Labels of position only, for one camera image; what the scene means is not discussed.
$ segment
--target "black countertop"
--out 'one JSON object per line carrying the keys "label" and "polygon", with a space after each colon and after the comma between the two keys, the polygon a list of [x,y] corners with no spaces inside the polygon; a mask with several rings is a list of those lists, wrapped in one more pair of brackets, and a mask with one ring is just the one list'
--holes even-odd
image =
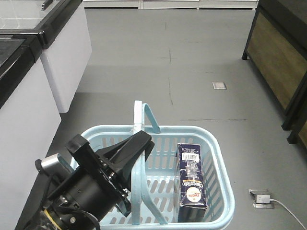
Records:
{"label": "black countertop", "polygon": [[0,109],[41,52],[42,46],[34,35],[0,36]]}
{"label": "black countertop", "polygon": [[260,0],[259,7],[307,50],[307,0]]}
{"label": "black countertop", "polygon": [[[48,13],[44,13],[44,11],[42,11],[40,8],[39,10],[36,9],[37,8],[36,5],[34,6],[35,9],[33,9],[33,7],[30,5],[30,3],[32,3],[33,1],[15,0],[13,2],[17,6],[19,6],[19,8],[21,7],[28,8],[28,10],[25,11],[26,12],[30,11],[30,13],[28,12],[29,15],[27,15],[26,12],[23,12],[22,9],[20,9],[21,14],[24,13],[26,15],[18,16],[16,12],[3,13],[0,11],[1,14],[4,14],[1,15],[3,22],[15,19],[18,22],[16,23],[16,25],[14,24],[10,24],[8,26],[3,25],[3,29],[0,29],[0,35],[20,35],[20,34],[36,35],[43,49],[47,49],[54,42],[58,34],[61,32],[62,28],[65,26],[67,21],[70,19],[70,17],[73,15],[73,13],[81,4],[82,0],[52,1],[53,3],[49,6],[52,8],[47,8]],[[29,23],[29,20],[32,20],[34,17],[32,14],[35,14],[35,17],[38,17],[39,21],[33,21],[32,23]]]}

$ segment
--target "black metal frame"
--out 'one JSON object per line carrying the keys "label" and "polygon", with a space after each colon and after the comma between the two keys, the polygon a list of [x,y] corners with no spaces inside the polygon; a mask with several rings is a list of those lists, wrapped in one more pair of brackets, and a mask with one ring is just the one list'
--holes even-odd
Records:
{"label": "black metal frame", "polygon": [[289,144],[296,144],[298,142],[298,138],[299,138],[298,134],[302,130],[306,121],[307,121],[307,104],[303,107],[300,118],[295,123],[290,136],[287,138]]}

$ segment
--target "power cord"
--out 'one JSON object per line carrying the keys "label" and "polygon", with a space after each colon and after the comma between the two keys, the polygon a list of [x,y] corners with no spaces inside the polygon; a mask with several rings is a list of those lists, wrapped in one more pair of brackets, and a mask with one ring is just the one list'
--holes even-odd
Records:
{"label": "power cord", "polygon": [[297,220],[297,222],[303,227],[303,229],[307,230],[306,227],[302,224],[302,222],[282,202],[275,200],[275,199],[270,199],[270,201],[276,202],[276,203],[280,204],[281,206],[283,206],[284,209],[286,209]]}

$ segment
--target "gray floor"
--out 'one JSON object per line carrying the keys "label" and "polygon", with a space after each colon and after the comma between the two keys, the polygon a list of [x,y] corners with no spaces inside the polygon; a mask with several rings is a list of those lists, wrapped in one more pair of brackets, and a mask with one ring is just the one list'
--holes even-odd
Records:
{"label": "gray floor", "polygon": [[[147,102],[161,125],[193,125],[219,141],[236,199],[229,230],[294,230],[283,208],[254,209],[268,188],[307,225],[306,153],[286,141],[282,117],[249,61],[241,60],[254,11],[86,10],[93,54],[51,145],[99,124],[132,124]],[[215,91],[212,81],[227,90]]]}

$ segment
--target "light blue plastic basket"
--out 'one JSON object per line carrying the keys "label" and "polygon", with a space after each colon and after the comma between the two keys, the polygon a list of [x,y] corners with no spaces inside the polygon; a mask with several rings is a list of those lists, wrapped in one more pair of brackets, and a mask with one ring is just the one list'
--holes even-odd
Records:
{"label": "light blue plastic basket", "polygon": [[[153,137],[155,147],[146,163],[142,165],[140,157],[140,162],[136,163],[132,171],[130,198],[133,215],[125,218],[116,208],[113,208],[101,221],[102,229],[224,229],[232,219],[235,199],[216,138],[207,130],[196,126],[158,126],[147,104],[143,104],[142,107],[142,123],[144,113],[148,115],[153,126],[142,126],[141,128]],[[95,126],[86,130],[82,136],[89,140],[91,147],[96,151],[131,136],[137,131],[136,122],[134,123],[134,126]],[[208,205],[202,222],[174,223],[173,187],[177,143],[201,145],[203,177]],[[73,168],[77,167],[74,160],[71,165]]]}

